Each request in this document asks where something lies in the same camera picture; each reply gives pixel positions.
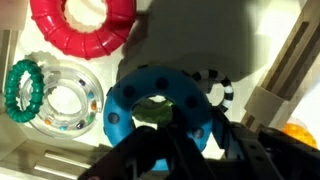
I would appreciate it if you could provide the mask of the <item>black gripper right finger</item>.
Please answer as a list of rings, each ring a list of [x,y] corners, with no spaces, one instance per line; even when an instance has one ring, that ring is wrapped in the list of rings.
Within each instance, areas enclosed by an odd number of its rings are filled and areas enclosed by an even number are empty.
[[[175,134],[170,180],[320,180],[319,151],[274,128],[259,133],[211,110],[213,136],[225,158],[204,158],[191,139]]]

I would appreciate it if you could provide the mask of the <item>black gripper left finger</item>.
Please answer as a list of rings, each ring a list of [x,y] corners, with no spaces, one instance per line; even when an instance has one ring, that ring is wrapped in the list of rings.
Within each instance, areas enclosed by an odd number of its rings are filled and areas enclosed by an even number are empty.
[[[157,160],[170,156],[168,128],[137,128],[106,155],[78,176],[77,180],[138,180]]]

